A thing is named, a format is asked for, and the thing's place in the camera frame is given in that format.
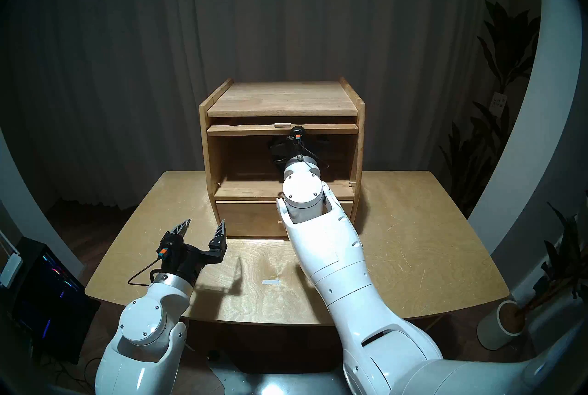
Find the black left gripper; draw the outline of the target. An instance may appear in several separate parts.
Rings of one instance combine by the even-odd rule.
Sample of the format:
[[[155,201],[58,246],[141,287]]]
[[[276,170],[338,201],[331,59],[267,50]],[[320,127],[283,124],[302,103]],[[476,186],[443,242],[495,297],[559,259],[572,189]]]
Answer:
[[[209,250],[203,251],[184,243],[190,219],[167,231],[160,241],[158,257],[162,261],[160,273],[172,274],[195,284],[200,272],[207,265],[223,261],[227,250],[225,220],[222,219],[209,242]]]

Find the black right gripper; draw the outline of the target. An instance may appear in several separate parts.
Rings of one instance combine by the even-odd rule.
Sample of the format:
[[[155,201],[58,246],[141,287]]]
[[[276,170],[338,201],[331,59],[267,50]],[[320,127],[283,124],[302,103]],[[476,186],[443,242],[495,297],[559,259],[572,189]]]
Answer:
[[[308,134],[302,126],[295,126],[286,135],[274,135],[269,139],[272,160],[290,160],[292,157],[308,156],[321,160],[330,146],[329,136]]]

